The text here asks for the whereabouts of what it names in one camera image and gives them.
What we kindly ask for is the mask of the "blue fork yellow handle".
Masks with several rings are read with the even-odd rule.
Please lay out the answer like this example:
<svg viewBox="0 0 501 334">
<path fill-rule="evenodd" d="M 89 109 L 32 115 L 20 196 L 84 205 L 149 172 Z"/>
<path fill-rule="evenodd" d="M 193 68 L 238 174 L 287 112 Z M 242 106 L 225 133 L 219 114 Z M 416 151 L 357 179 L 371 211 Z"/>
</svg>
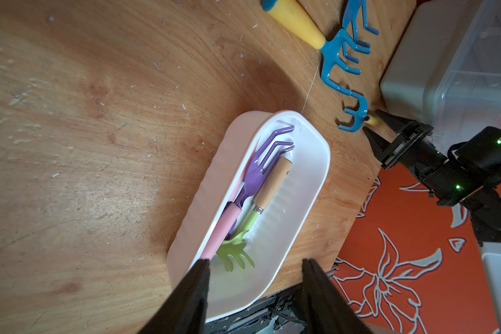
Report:
<svg viewBox="0 0 501 334">
<path fill-rule="evenodd" d="M 350 115 L 353 119 L 352 125 L 338 125 L 338 129 L 354 133 L 363 128 L 364 125 L 370 125 L 373 127 L 380 127 L 383 125 L 383 121 L 377 115 L 369 114 L 369 104 L 365 97 L 359 95 L 352 91 L 352 97 L 358 100 L 358 109 L 356 111 L 351 109 L 345 109 L 345 113 Z"/>
</svg>

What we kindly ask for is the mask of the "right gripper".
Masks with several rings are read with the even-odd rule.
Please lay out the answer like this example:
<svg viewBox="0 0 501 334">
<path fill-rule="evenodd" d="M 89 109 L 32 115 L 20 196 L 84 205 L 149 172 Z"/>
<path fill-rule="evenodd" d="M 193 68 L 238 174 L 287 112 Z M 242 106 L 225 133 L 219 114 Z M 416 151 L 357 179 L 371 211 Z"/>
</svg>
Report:
<svg viewBox="0 0 501 334">
<path fill-rule="evenodd" d="M 452 207 L 480 188 L 480 179 L 473 172 L 424 141 L 432 127 L 380 109 L 375 114 L 397 134 L 393 142 L 388 142 L 370 128 L 363 128 L 373 155 L 384 168 L 402 164 L 438 199 L 441 207 Z"/>
</svg>

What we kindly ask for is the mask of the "grey plastic tool box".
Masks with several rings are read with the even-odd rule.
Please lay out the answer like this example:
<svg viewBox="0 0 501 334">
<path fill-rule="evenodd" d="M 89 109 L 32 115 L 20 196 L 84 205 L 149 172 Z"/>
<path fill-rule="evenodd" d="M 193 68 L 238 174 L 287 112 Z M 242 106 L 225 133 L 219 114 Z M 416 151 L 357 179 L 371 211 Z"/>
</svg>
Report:
<svg viewBox="0 0 501 334">
<path fill-rule="evenodd" d="M 433 127 L 441 152 L 501 129 L 501 1 L 419 6 L 380 89 L 389 113 Z"/>
</svg>

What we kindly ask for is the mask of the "green rake wooden handle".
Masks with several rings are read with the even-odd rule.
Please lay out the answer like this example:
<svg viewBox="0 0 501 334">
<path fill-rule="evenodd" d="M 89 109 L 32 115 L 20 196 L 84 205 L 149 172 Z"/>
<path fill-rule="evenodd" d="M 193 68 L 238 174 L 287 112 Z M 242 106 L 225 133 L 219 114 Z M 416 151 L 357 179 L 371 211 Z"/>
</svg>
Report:
<svg viewBox="0 0 501 334">
<path fill-rule="evenodd" d="M 246 247 L 244 237 L 251 230 L 257 218 L 271 204 L 291 169 L 292 162 L 286 157 L 281 156 L 259 192 L 254 197 L 253 206 L 245 216 L 244 221 L 237 227 L 235 235 L 228 241 L 224 241 L 216 252 L 217 257 L 221 260 L 227 272 L 232 272 L 234 270 L 234 262 L 236 262 L 242 270 L 245 270 L 246 263 L 244 259 L 246 259 L 251 268 L 255 268 L 254 261 L 244 250 Z"/>
</svg>

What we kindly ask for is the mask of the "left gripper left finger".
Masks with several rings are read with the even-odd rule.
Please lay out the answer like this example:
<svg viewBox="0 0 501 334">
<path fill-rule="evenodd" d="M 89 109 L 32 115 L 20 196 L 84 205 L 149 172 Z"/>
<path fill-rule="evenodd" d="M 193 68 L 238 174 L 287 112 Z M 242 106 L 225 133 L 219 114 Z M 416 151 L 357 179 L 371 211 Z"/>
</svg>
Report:
<svg viewBox="0 0 501 334">
<path fill-rule="evenodd" d="M 197 260 L 140 333 L 204 333 L 210 261 Z"/>
</svg>

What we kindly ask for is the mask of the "white oval storage tray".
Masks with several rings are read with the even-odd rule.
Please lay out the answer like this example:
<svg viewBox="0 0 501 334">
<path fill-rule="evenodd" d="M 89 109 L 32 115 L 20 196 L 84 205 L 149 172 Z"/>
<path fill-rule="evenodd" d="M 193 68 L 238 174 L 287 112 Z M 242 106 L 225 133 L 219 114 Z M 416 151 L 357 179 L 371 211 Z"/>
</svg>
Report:
<svg viewBox="0 0 501 334">
<path fill-rule="evenodd" d="M 282 135 L 282 140 L 294 144 L 287 154 L 292 169 L 245 236 L 245 250 L 254 265 L 229 272 L 218 257 L 211 260 L 207 321 L 249 307 L 272 284 L 326 180 L 331 163 L 327 141 L 296 111 L 249 111 L 238 116 L 227 129 L 168 250 L 168 275 L 176 287 L 202 255 L 225 205 L 236 197 L 253 153 L 274 130 L 287 126 L 294 127 Z"/>
</svg>

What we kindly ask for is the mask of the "purple rake pink handle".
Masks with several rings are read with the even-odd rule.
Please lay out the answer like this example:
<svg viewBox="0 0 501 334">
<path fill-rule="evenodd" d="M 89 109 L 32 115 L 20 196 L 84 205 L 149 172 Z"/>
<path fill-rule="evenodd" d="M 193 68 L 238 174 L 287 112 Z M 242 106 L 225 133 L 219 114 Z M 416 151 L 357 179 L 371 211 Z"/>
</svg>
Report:
<svg viewBox="0 0 501 334">
<path fill-rule="evenodd" d="M 239 208 L 235 207 L 233 212 L 230 212 L 230 210 L 227 210 L 225 212 L 225 215 L 221 215 L 220 219 L 218 220 L 217 225 L 215 226 L 212 235 L 210 236 L 210 239 L 208 240 L 204 251 L 200 257 L 201 260 L 211 260 L 215 253 L 217 252 L 218 248 L 222 245 L 222 242 L 225 240 L 224 239 L 224 234 L 225 231 L 230 229 L 231 223 L 229 222 L 229 216 L 232 214 L 237 214 L 239 212 Z"/>
</svg>

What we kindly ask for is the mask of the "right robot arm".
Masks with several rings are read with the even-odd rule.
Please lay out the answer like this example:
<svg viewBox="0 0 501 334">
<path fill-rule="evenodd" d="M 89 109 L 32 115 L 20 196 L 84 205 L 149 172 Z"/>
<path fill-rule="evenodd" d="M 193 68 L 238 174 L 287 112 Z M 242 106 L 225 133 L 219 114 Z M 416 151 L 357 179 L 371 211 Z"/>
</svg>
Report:
<svg viewBox="0 0 501 334">
<path fill-rule="evenodd" d="M 487 126 L 472 139 L 437 150 L 427 137 L 434 128 L 415 119 L 376 110 L 376 117 L 396 133 L 389 142 L 364 127 L 374 156 L 388 170 L 403 165 L 437 197 L 438 206 L 460 205 L 470 213 L 478 242 L 501 243 L 501 129 Z"/>
</svg>

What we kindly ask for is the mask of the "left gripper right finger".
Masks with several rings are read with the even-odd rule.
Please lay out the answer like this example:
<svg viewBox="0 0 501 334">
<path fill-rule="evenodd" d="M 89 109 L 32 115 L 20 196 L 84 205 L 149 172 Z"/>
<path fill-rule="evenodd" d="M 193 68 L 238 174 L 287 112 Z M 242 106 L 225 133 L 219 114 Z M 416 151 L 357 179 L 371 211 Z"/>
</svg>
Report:
<svg viewBox="0 0 501 334">
<path fill-rule="evenodd" d="M 307 333 L 360 333 L 361 321 L 313 259 L 302 261 L 303 281 L 296 293 L 296 314 Z"/>
</svg>

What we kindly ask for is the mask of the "purple fork pink handle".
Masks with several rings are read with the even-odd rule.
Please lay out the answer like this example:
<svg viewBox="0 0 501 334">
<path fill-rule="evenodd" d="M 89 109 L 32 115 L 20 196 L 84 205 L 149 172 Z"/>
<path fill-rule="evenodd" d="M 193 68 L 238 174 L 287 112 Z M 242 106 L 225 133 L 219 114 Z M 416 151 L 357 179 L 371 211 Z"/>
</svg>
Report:
<svg viewBox="0 0 501 334">
<path fill-rule="evenodd" d="M 243 186 L 241 191 L 238 193 L 236 199 L 225 208 L 223 215 L 227 210 L 230 212 L 234 211 L 235 207 L 239 208 L 239 212 L 237 214 L 232 214 L 229 216 L 229 222 L 231 223 L 230 229 L 225 231 L 224 239 L 229 240 L 232 237 L 233 231 L 235 229 L 235 224 L 237 222 L 238 216 L 241 214 L 242 206 L 245 200 L 250 197 L 256 195 L 256 193 L 260 190 L 260 187 L 263 185 L 266 180 L 269 171 L 265 167 L 267 160 L 273 154 L 274 150 L 278 146 L 288 146 L 288 148 L 281 150 L 279 153 L 275 155 L 273 161 L 269 165 L 269 168 L 272 168 L 274 164 L 278 161 L 280 156 L 283 153 L 289 152 L 294 149 L 294 143 L 290 141 L 274 141 L 277 136 L 282 134 L 290 133 L 294 131 L 294 126 L 290 125 L 288 127 L 280 128 L 274 130 L 267 140 L 256 150 L 253 154 L 253 157 L 250 159 L 244 174 Z"/>
</svg>

